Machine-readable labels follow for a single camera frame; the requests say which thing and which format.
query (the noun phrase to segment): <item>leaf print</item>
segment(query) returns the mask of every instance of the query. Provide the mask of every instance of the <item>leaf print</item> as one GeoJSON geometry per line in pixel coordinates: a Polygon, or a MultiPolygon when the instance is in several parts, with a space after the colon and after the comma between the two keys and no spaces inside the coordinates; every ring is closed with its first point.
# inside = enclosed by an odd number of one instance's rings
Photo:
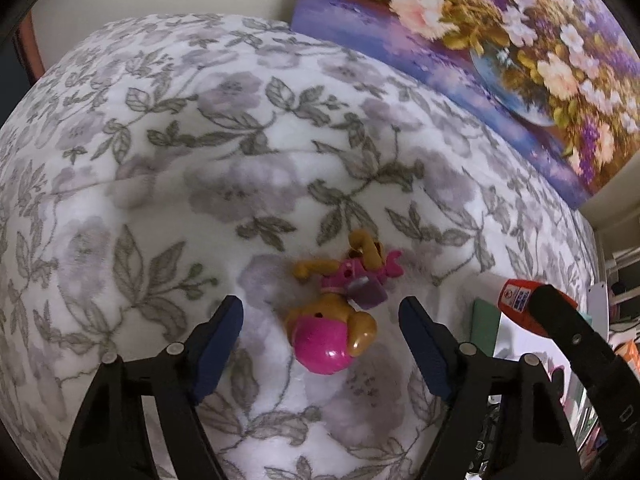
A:
{"type": "Polygon", "coordinates": [[[379,184],[398,184],[402,192],[411,193],[414,190],[414,170],[400,162],[390,162],[378,170],[376,182],[379,184]]]}
{"type": "Polygon", "coordinates": [[[518,278],[527,278],[529,276],[529,272],[520,255],[510,247],[507,247],[507,253],[509,254],[509,261],[511,262],[511,267],[513,267],[513,272],[516,273],[516,276],[518,278]]]}
{"type": "Polygon", "coordinates": [[[25,279],[29,279],[29,246],[23,234],[18,231],[17,240],[15,242],[15,262],[18,267],[18,273],[25,279]]]}
{"type": "Polygon", "coordinates": [[[349,231],[353,229],[351,218],[355,218],[358,221],[358,227],[364,227],[375,237],[378,236],[378,226],[373,221],[373,218],[371,218],[367,210],[355,200],[347,200],[344,203],[344,217],[346,218],[349,231]]]}
{"type": "Polygon", "coordinates": [[[249,352],[241,348],[231,367],[231,396],[245,413],[251,411],[260,392],[260,384],[254,378],[254,362],[249,352]]]}
{"type": "Polygon", "coordinates": [[[178,260],[185,242],[178,242],[151,259],[149,264],[148,290],[153,292],[159,285],[164,285],[175,278],[178,260]]]}
{"type": "Polygon", "coordinates": [[[100,146],[98,146],[98,148],[95,150],[95,153],[91,156],[91,159],[89,160],[95,160],[96,158],[106,153],[106,151],[111,147],[112,142],[113,142],[113,137],[109,137],[107,140],[102,142],[100,146]]]}
{"type": "Polygon", "coordinates": [[[337,207],[329,211],[320,221],[320,230],[316,237],[316,244],[321,247],[333,240],[342,230],[342,211],[337,207]]]}
{"type": "Polygon", "coordinates": [[[242,425],[234,413],[234,407],[217,392],[206,397],[197,407],[197,412],[205,426],[221,433],[242,434],[242,425]]]}
{"type": "Polygon", "coordinates": [[[248,112],[223,114],[221,112],[206,112],[200,109],[209,121],[228,130],[258,130],[262,125],[248,112]]]}
{"type": "Polygon", "coordinates": [[[296,95],[291,91],[291,88],[277,77],[271,78],[264,89],[264,93],[267,95],[267,99],[271,104],[287,112],[292,109],[293,103],[296,100],[296,95]]]}
{"type": "Polygon", "coordinates": [[[271,153],[269,148],[269,139],[264,131],[258,131],[245,137],[240,142],[240,151],[245,155],[262,155],[264,153],[271,153]]]}
{"type": "Polygon", "coordinates": [[[242,24],[246,28],[254,28],[255,30],[269,30],[269,26],[263,22],[259,22],[258,20],[254,20],[253,18],[243,18],[242,24]]]}
{"type": "Polygon", "coordinates": [[[452,247],[462,247],[469,240],[471,240],[471,235],[461,231],[460,229],[447,229],[442,233],[440,240],[438,243],[441,245],[452,246],[452,247]]]}
{"type": "Polygon", "coordinates": [[[340,480],[373,480],[386,469],[386,464],[367,465],[354,469],[340,480]]]}
{"type": "Polygon", "coordinates": [[[427,386],[417,368],[414,368],[409,376],[407,392],[415,416],[426,423],[427,427],[433,424],[440,415],[440,403],[437,402],[437,397],[428,393],[427,386]]]}
{"type": "Polygon", "coordinates": [[[335,130],[346,130],[349,135],[349,146],[357,148],[366,137],[364,124],[362,120],[353,112],[347,112],[344,115],[344,122],[332,126],[335,130]]]}
{"type": "Polygon", "coordinates": [[[238,469],[238,466],[229,462],[229,460],[225,460],[224,458],[219,458],[220,465],[222,469],[226,473],[226,478],[228,480],[246,480],[244,473],[238,469]]]}
{"type": "Polygon", "coordinates": [[[476,234],[476,240],[474,242],[474,253],[480,263],[480,272],[485,272],[491,269],[495,265],[494,255],[489,252],[486,246],[486,239],[482,232],[476,234]]]}
{"type": "Polygon", "coordinates": [[[122,295],[131,303],[136,303],[142,277],[142,254],[129,227],[125,225],[113,251],[113,280],[122,295]]]}
{"type": "Polygon", "coordinates": [[[309,120],[313,126],[326,126],[331,122],[331,117],[325,114],[320,108],[309,103],[304,103],[294,110],[294,114],[299,119],[309,120]]]}
{"type": "Polygon", "coordinates": [[[264,472],[267,474],[269,480],[302,480],[302,477],[296,473],[277,467],[265,467],[264,472]]]}
{"type": "Polygon", "coordinates": [[[14,305],[14,311],[11,313],[11,333],[15,332],[16,326],[20,329],[22,342],[24,347],[29,347],[29,320],[27,319],[27,309],[24,307],[22,298],[14,286],[14,281],[9,280],[8,283],[9,300],[14,305]]]}
{"type": "Polygon", "coordinates": [[[305,456],[300,456],[298,458],[298,461],[296,462],[296,472],[298,473],[298,476],[302,478],[302,480],[311,480],[311,475],[313,474],[313,472],[311,469],[311,464],[305,456]]]}
{"type": "Polygon", "coordinates": [[[263,413],[251,421],[249,432],[252,437],[267,440],[283,436],[290,446],[302,446],[309,431],[307,422],[297,413],[274,411],[263,413]]]}
{"type": "Polygon", "coordinates": [[[187,99],[176,97],[160,101],[151,108],[151,111],[157,114],[162,112],[171,112],[172,115],[175,115],[179,114],[186,105],[187,99]]]}
{"type": "Polygon", "coordinates": [[[106,334],[109,332],[107,320],[93,300],[77,301],[64,292],[60,286],[58,286],[58,290],[69,314],[71,314],[83,330],[96,334],[106,334]]]}
{"type": "Polygon", "coordinates": [[[125,97],[125,104],[134,112],[146,112],[149,110],[151,96],[144,90],[129,88],[125,97]]]}
{"type": "Polygon", "coordinates": [[[131,147],[131,133],[128,129],[122,130],[119,134],[116,134],[111,143],[111,151],[113,152],[113,158],[118,164],[122,164],[124,158],[129,153],[131,147]]]}
{"type": "Polygon", "coordinates": [[[300,93],[300,104],[315,103],[324,92],[324,86],[318,85],[311,88],[307,88],[300,93]]]}
{"type": "Polygon", "coordinates": [[[422,240],[422,233],[420,228],[411,219],[406,216],[402,216],[399,213],[385,207],[386,214],[389,215],[391,223],[394,227],[400,231],[404,236],[411,238],[411,240],[422,240]]]}
{"type": "Polygon", "coordinates": [[[161,324],[164,327],[164,339],[176,341],[187,329],[187,317],[173,301],[160,296],[146,298],[138,311],[145,319],[161,324]]]}
{"type": "Polygon", "coordinates": [[[321,204],[338,205],[344,199],[344,193],[335,187],[327,187],[324,180],[315,180],[307,186],[309,194],[321,204]]]}

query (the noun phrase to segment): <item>plastic toy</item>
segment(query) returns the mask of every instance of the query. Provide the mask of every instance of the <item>plastic toy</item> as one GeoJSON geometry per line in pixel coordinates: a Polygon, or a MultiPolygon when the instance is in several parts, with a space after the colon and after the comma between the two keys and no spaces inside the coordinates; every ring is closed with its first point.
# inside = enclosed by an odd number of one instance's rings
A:
{"type": "Polygon", "coordinates": [[[344,260],[307,260],[293,270],[301,282],[320,274],[321,295],[287,316],[287,336],[296,359],[309,371],[331,375],[345,369],[376,338],[378,326],[369,310],[386,300],[389,278],[402,276],[396,260],[401,251],[385,258],[382,245],[365,230],[350,233],[351,250],[344,260]]]}

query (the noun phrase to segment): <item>pink toy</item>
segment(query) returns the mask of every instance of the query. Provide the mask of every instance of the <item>pink toy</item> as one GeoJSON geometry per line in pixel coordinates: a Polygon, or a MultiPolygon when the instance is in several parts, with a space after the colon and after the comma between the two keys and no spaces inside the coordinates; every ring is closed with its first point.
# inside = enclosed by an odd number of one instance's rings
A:
{"type": "Polygon", "coordinates": [[[331,375],[353,360],[347,352],[347,324],[337,319],[300,316],[291,335],[296,359],[310,372],[331,375]]]}

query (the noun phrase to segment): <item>floral pattern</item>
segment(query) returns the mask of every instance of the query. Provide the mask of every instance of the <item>floral pattern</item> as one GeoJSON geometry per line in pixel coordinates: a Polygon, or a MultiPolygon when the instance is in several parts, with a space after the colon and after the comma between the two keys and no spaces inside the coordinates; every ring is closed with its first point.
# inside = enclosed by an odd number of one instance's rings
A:
{"type": "Polygon", "coordinates": [[[601,0],[299,0],[293,29],[381,59],[485,123],[494,116],[490,125],[571,206],[640,146],[640,59],[601,0]],[[443,66],[473,83],[462,91],[434,75],[443,66]],[[479,106],[483,91],[495,106],[479,106]],[[525,126],[507,127],[499,114],[525,126]],[[604,140],[593,122],[608,128],[604,140]]]}
{"type": "Polygon", "coordinates": [[[101,355],[159,352],[226,294],[244,328],[198,413],[229,478],[412,478],[443,411],[399,301],[463,338],[473,273],[584,304],[596,268],[584,218],[473,115],[283,23],[214,14],[110,23],[31,89],[0,131],[0,257],[0,416],[43,479],[101,355]],[[401,248],[406,273],[372,311],[374,347],[313,376],[282,329],[318,294],[292,262],[341,254],[359,226],[401,248]]]}

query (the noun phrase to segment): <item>blue gripper pad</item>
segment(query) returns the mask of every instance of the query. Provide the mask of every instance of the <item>blue gripper pad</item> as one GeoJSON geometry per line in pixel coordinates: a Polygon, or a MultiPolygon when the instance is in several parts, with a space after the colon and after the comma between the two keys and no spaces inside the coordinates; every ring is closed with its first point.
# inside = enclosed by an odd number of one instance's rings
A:
{"type": "Polygon", "coordinates": [[[452,353],[452,357],[447,359],[443,352],[455,352],[458,342],[445,326],[434,323],[420,302],[413,297],[405,298],[400,303],[398,320],[400,330],[414,355],[429,391],[435,396],[442,397],[445,402],[451,402],[453,390],[449,377],[453,371],[451,367],[455,366],[451,360],[454,354],[452,353]],[[438,341],[444,341],[450,348],[444,348],[441,351],[434,335],[438,341]]]}
{"type": "Polygon", "coordinates": [[[243,320],[242,302],[235,296],[228,296],[207,323],[212,335],[198,360],[196,378],[191,390],[196,405],[212,394],[218,386],[226,361],[238,339],[243,320]]]}

